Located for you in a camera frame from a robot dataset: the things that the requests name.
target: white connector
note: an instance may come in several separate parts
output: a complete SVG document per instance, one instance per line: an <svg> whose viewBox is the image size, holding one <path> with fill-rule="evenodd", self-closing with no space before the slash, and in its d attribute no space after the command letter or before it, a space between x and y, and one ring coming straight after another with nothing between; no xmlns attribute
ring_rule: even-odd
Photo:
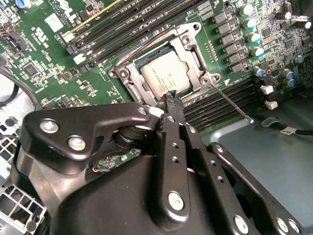
<svg viewBox="0 0 313 235"><path fill-rule="evenodd" d="M273 86L261 86L261 91L264 94L271 94L272 92L274 92L274 88Z"/></svg>
<svg viewBox="0 0 313 235"><path fill-rule="evenodd" d="M265 105L269 110L276 109L278 107L278 103L276 101L265 101Z"/></svg>

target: capacitor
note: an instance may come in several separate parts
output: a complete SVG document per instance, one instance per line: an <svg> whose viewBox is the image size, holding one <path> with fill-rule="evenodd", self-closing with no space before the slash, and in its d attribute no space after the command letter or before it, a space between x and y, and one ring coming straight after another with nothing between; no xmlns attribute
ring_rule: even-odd
<svg viewBox="0 0 313 235"><path fill-rule="evenodd" d="M297 21L294 23L294 26L296 28L301 28L301 29L309 29L312 26L312 23L310 21Z"/></svg>
<svg viewBox="0 0 313 235"><path fill-rule="evenodd" d="M260 47L255 47L252 49L251 54L256 57L261 57L264 54L264 49Z"/></svg>
<svg viewBox="0 0 313 235"><path fill-rule="evenodd" d="M291 13L288 12L278 12L275 16L277 20L289 20L291 18Z"/></svg>
<svg viewBox="0 0 313 235"><path fill-rule="evenodd" d="M258 43L260 41L260 34L258 33L249 33L247 40L251 43Z"/></svg>
<svg viewBox="0 0 313 235"><path fill-rule="evenodd" d="M264 70L258 66L254 67L253 72L258 77L261 77L264 74Z"/></svg>
<svg viewBox="0 0 313 235"><path fill-rule="evenodd" d="M242 16L251 16L253 12L253 6L251 5L242 5L239 10L239 14Z"/></svg>
<svg viewBox="0 0 313 235"><path fill-rule="evenodd" d="M294 87L297 84L295 79L285 79L284 82L288 87Z"/></svg>
<svg viewBox="0 0 313 235"><path fill-rule="evenodd" d="M255 19L245 19L243 22L244 28L254 28L256 26L256 20Z"/></svg>
<svg viewBox="0 0 313 235"><path fill-rule="evenodd" d="M284 71L282 72L282 76L288 80L295 78L294 72L289 69L284 69Z"/></svg>
<svg viewBox="0 0 313 235"><path fill-rule="evenodd" d="M31 1L30 0L15 0L15 4L20 9L31 8Z"/></svg>

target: black ram slot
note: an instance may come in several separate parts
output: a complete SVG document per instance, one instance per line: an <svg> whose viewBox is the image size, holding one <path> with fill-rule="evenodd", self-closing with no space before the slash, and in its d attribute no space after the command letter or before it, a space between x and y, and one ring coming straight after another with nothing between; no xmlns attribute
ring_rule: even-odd
<svg viewBox="0 0 313 235"><path fill-rule="evenodd" d="M158 2L158 0L155 0L151 3L151 0L143 0L142 2L138 3L138 5L135 5L132 7L133 11L127 11L126 13L119 14L114 18L113 21L101 25L102 27L99 28L99 30L96 30L94 33L91 33L87 35L85 38L83 38L84 46L88 46L88 44L94 42L95 40L101 38L103 35L107 34L114 28L116 28L116 25L121 25L120 22L126 22L128 19L131 19L135 15L137 15L141 10L143 10L147 5L152 5Z"/></svg>
<svg viewBox="0 0 313 235"><path fill-rule="evenodd" d="M110 56L116 54L116 52L122 50L123 48L125 48L129 45L131 45L133 42L135 42L139 38L145 36L146 34L149 34L151 31L153 31L153 29L161 26L162 24L166 23L167 21L169 21L173 17L179 16L180 14L184 13L185 11L190 9L191 7L196 7L196 6L200 5L203 1L204 0L192 0L188 3L186 3L181 8L179 8L177 12L169 13L164 18L162 18L160 21L156 21L153 24L151 24L149 27L146 28L146 30L144 32L140 32L138 34L135 34L131 38L128 38L128 39L124 40L123 42L121 42L119 45L116 45L116 46L112 47L111 49L104 51L100 56L94 58L93 60L89 61L88 64L83 66L82 71L83 72L90 71L91 68L95 67L98 63L105 61Z"/></svg>
<svg viewBox="0 0 313 235"><path fill-rule="evenodd" d="M137 20L133 21L131 24L120 28L114 34L105 38L104 40L97 43L96 45L92 46L91 48L89 48L89 50L92 51L90 56L102 51L106 46L111 44L116 38L120 38L120 37L132 32L132 31L134 31L136 28L140 27L144 22L149 22L150 18L157 17L156 15L157 14L160 15L161 12L163 12L165 9L171 9L171 6L172 6L171 4L173 2L176 2L176 4L177 4L178 1L177 0L170 0L170 1L163 2L158 7L156 7L154 9L154 11L151 11L148 14L144 15L143 17L138 18Z"/></svg>
<svg viewBox="0 0 313 235"><path fill-rule="evenodd" d="M237 105L238 105L238 107L242 108L248 104L258 103L259 100L260 99L258 97L254 97L254 98L249 97L248 100L244 99L244 100L237 101ZM197 125L201 125L202 123L205 123L205 122L212 122L213 120L217 119L219 116L222 116L222 115L229 113L229 112L232 112L232 111L236 111L236 110L230 104L228 104L228 105L226 104L226 105L224 105L218 109L212 110L209 113L202 115L199 118L196 118L193 120L186 119L186 121L191 125L197 126Z"/></svg>
<svg viewBox="0 0 313 235"><path fill-rule="evenodd" d="M126 2L126 4L123 5L119 5L117 6L114 11L110 12L109 14L107 14L105 17L98 19L97 21L93 22L90 26L88 27L84 27L82 29L80 29L78 32L80 33L80 36L78 36L77 38L80 38L82 34L85 34L87 31L90 31L92 29L94 29L95 27L97 27L98 25L102 24L104 21L106 21L109 18L114 18L117 17L119 15L122 15L122 13L118 13L122 8L124 8L125 6L131 4L132 2Z"/></svg>
<svg viewBox="0 0 313 235"><path fill-rule="evenodd" d="M255 110L257 108L257 105L255 104L251 104L247 107L242 107L242 110L244 112L249 112L249 111L252 111L252 110ZM228 113L228 114L225 114L223 117L219 117L218 120L216 121L213 121L211 123L203 123L202 125L199 125L199 126L194 126L199 132L201 131L205 131L209 128L212 128L212 127L215 127L216 125L218 124L221 124L225 121L228 121L232 118L235 118L238 116L238 112L237 111L232 111L231 113Z"/></svg>
<svg viewBox="0 0 313 235"><path fill-rule="evenodd" d="M237 102L240 101L241 99L246 99L247 97L252 97L254 95L255 94L253 92L251 93L251 91L245 91L240 94L235 94L234 96L229 96L229 98L237 104ZM230 104L228 103L227 100L222 98L222 100L214 102L205 108L201 108L197 110L196 112L193 112L192 115L185 115L185 118L188 120L193 119L193 118L199 118L200 116L207 114L207 112L213 111L214 109L222 109L222 106L226 106L226 105L230 105Z"/></svg>
<svg viewBox="0 0 313 235"><path fill-rule="evenodd" d="M246 87L246 88L241 88L240 90L232 92L232 93L228 93L227 92L226 95L230 99L234 100L235 98L240 97L243 94L252 94L254 92L255 92L254 88L249 86L249 87ZM218 95L214 95L214 96L212 95L212 96L208 97L208 99L206 100L206 102L203 105L197 106L194 109L189 110L188 112L185 112L185 116L188 117L188 116L192 115L194 112L199 112L199 110L203 110L206 107L210 107L214 103L217 103L217 102L222 101L222 100L226 101L219 94Z"/></svg>
<svg viewBox="0 0 313 235"><path fill-rule="evenodd" d="M244 81L241 81L239 83L236 83L230 87L223 89L223 93L226 95L229 95L230 93L240 91L242 88L245 88L247 86L251 86L253 84L254 84L253 81L250 78L248 78ZM210 102L211 99L213 99L215 97L220 97L220 96L221 96L220 94L215 92L214 94L210 95L209 97L202 99L202 100L198 100L196 103L185 107L184 111L185 111L185 113L192 112L192 110L196 109L197 107L201 107L201 106L205 105L205 103Z"/></svg>

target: ram slot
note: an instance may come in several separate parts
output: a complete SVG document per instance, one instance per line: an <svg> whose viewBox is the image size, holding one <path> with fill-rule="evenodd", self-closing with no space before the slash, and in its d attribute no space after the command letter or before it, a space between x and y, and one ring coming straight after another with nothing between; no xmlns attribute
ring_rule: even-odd
<svg viewBox="0 0 313 235"><path fill-rule="evenodd" d="M107 60L110 56L114 55L117 51L121 51L123 48L130 46L133 42L137 41L138 39L148 35L151 31L156 29L157 27L165 24L172 18L179 16L180 14L188 11L192 7L196 7L202 4L206 0L190 0L186 2L183 6L177 9L177 11L172 11L171 13L165 15L160 20L153 22L149 27L145 28L145 31L140 31L130 38L125 39L124 41L120 42L120 44L108 49L107 51L102 52L100 55L93 58L89 61L86 65L84 65L81 69L83 72L88 72L91 68L95 67L97 64L102 63L103 61Z"/></svg>

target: silver screw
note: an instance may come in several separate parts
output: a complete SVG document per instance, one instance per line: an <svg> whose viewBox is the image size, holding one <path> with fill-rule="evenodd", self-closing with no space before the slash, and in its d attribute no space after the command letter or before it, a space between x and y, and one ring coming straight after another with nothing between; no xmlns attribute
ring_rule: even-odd
<svg viewBox="0 0 313 235"><path fill-rule="evenodd" d="M172 116L168 116L167 119L169 119L170 122L174 123L175 119Z"/></svg>
<svg viewBox="0 0 313 235"><path fill-rule="evenodd" d="M196 132L196 129L193 128L192 126L189 126L189 130L191 131L191 133L195 133Z"/></svg>
<svg viewBox="0 0 313 235"><path fill-rule="evenodd" d="M59 126L53 121L43 121L42 123L40 123L40 129L42 129L46 133L52 134L56 133L59 130Z"/></svg>
<svg viewBox="0 0 313 235"><path fill-rule="evenodd" d="M289 222L290 226L299 234L300 233L300 229L297 226L297 224L293 220L291 220L291 219L288 222Z"/></svg>
<svg viewBox="0 0 313 235"><path fill-rule="evenodd" d="M216 145L215 147L216 147L217 151L219 151L220 153L223 153L222 147L220 147L219 145Z"/></svg>
<svg viewBox="0 0 313 235"><path fill-rule="evenodd" d="M145 111L144 108L139 108L138 112L140 112L142 115L147 115L147 112Z"/></svg>
<svg viewBox="0 0 313 235"><path fill-rule="evenodd" d="M169 201L171 207L176 211L181 211L184 207L184 201L175 192L171 192L168 194L168 201Z"/></svg>
<svg viewBox="0 0 313 235"><path fill-rule="evenodd" d="M126 160L127 160L127 156L126 156L126 155L121 156L121 160L122 160L123 162L126 161Z"/></svg>
<svg viewBox="0 0 313 235"><path fill-rule="evenodd" d="M72 137L68 140L68 145L77 151L81 151L86 147L86 142L80 137Z"/></svg>
<svg viewBox="0 0 313 235"><path fill-rule="evenodd" d="M277 224L280 227L280 229L282 231L284 231L285 233L288 233L289 229L288 229L287 225L285 224L285 222L281 218L277 218L276 220L277 220Z"/></svg>
<svg viewBox="0 0 313 235"><path fill-rule="evenodd" d="M242 232L243 234L249 233L248 225L246 224L245 220L242 219L240 216L236 215L234 217L234 222L235 222L235 224L236 224L236 226L240 232Z"/></svg>

